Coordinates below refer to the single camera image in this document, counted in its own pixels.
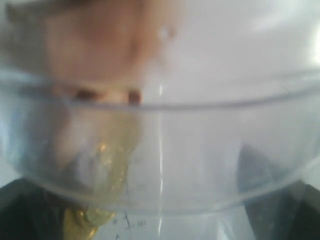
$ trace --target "clear plastic bowl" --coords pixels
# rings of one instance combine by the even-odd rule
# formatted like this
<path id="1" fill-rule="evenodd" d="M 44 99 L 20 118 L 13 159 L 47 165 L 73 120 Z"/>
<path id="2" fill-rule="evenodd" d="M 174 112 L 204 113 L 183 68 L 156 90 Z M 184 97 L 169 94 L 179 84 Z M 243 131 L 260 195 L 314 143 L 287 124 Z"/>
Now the clear plastic bowl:
<path id="1" fill-rule="evenodd" d="M 50 76 L 31 70 L 40 44 L 19 42 L 25 51 L 15 55 L 3 44 L 4 159 L 73 201 L 144 214 L 225 210 L 312 169 L 320 149 L 318 1 L 182 6 L 167 67 L 147 72 L 141 106 L 57 97 Z M 8 43 L 15 26 L 2 21 Z M 248 152 L 261 161 L 239 174 Z"/>

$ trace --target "transparent container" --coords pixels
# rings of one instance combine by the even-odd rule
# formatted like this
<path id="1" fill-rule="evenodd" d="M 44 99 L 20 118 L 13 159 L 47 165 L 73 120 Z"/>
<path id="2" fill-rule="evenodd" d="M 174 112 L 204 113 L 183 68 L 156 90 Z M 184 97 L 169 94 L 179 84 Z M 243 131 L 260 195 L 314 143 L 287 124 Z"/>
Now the transparent container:
<path id="1" fill-rule="evenodd" d="M 43 9 L 30 20 L 12 4 L 8 13 L 1 3 L 4 159 L 75 205 L 116 212 L 96 239 L 262 239 L 248 208 L 286 196 L 318 163 L 318 1 L 181 2 L 175 24 L 156 28 L 164 59 L 143 68 L 144 84 L 129 81 L 141 105 L 56 95 L 56 83 L 87 86 L 87 62 L 62 81 L 48 70 Z M 88 85 L 100 89 L 100 80 Z M 276 213 L 278 202 L 266 209 Z M 278 218 L 268 218 L 264 239 L 289 234 L 292 219 L 280 234 Z"/>

